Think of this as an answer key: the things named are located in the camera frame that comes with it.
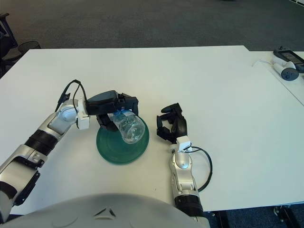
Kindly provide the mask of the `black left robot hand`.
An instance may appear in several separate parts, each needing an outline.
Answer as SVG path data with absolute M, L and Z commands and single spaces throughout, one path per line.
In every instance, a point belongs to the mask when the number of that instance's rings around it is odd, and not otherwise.
M 139 101 L 135 96 L 119 94 L 115 90 L 110 90 L 89 98 L 85 103 L 85 109 L 88 115 L 96 116 L 102 129 L 116 132 L 118 128 L 110 120 L 108 114 L 124 109 L 131 110 L 138 116 L 138 103 Z

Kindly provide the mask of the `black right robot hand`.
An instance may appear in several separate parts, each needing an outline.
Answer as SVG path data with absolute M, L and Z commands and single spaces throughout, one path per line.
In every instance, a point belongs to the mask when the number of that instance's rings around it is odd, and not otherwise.
M 176 143 L 177 138 L 188 135 L 187 122 L 182 115 L 179 103 L 171 104 L 161 110 L 162 115 L 156 116 L 157 135 L 171 143 Z M 162 122 L 168 121 L 171 129 L 163 126 Z

